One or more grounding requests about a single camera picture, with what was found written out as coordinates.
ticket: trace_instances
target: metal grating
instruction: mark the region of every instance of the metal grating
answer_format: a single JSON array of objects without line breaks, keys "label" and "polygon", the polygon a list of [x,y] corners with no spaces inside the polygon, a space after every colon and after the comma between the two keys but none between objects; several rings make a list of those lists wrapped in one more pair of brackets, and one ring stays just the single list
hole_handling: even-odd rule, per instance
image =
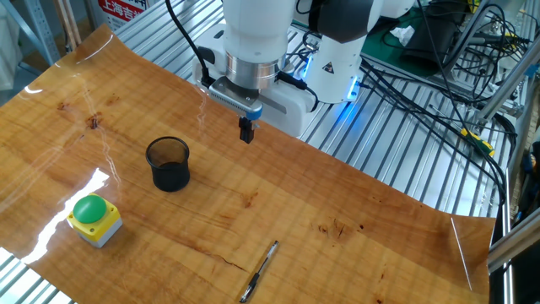
[{"label": "metal grating", "polygon": [[68,296],[0,247],[0,304],[73,304]]}]

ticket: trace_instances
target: pen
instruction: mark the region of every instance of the pen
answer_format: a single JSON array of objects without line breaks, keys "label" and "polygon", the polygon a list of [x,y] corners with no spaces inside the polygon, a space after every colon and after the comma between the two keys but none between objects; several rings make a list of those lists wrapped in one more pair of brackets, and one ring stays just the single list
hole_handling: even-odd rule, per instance
[{"label": "pen", "polygon": [[255,286],[257,285],[257,280],[259,280],[259,277],[261,276],[261,272],[264,270],[265,266],[267,265],[268,261],[270,260],[270,257],[273,255],[273,252],[278,247],[279,242],[275,241],[273,245],[270,247],[270,250],[268,250],[267,257],[264,259],[264,262],[262,262],[261,267],[259,268],[259,271],[257,271],[253,278],[251,278],[250,284],[247,285],[246,291],[244,291],[244,295],[240,299],[240,303],[246,303],[247,299],[250,297],[251,293],[255,289]]}]

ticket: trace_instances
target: black plastic cup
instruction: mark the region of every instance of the black plastic cup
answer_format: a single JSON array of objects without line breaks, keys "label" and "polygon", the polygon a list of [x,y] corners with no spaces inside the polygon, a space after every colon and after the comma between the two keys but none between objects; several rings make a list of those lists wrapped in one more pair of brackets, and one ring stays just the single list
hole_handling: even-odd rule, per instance
[{"label": "black plastic cup", "polygon": [[187,144],[176,137],[165,136],[153,141],[146,149],[146,160],[152,167],[154,185],[162,191],[181,190],[189,182]]}]

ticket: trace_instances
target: wood grain sheet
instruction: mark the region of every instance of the wood grain sheet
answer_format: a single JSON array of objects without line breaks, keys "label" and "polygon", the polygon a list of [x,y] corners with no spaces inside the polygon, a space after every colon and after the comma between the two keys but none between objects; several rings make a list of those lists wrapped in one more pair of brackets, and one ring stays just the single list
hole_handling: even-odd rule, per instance
[{"label": "wood grain sheet", "polygon": [[[165,135],[191,151],[178,193],[144,157]],[[0,246],[83,304],[237,302],[274,240],[253,303],[488,301],[492,219],[431,209],[264,123],[238,135],[233,112],[102,27],[0,109]],[[124,222],[101,249],[65,220],[88,192]]]}]

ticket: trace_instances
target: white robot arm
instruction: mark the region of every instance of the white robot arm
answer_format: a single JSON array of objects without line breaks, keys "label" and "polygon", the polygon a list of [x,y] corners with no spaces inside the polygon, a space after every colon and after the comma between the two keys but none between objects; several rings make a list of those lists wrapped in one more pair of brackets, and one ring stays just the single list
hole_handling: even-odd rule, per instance
[{"label": "white robot arm", "polygon": [[[215,25],[196,41],[210,75],[217,79],[209,86],[209,95],[240,115],[240,138],[247,143],[253,139],[252,122],[259,118],[291,136],[300,136],[315,115],[316,98],[299,88],[305,89],[307,83],[326,103],[352,97],[350,88],[359,77],[360,51],[367,33],[382,14],[399,17],[413,1],[224,0],[226,24]],[[318,52],[301,75],[305,83],[290,81],[292,78],[280,72],[294,16],[323,34]],[[203,87],[196,58],[193,75]]]}]

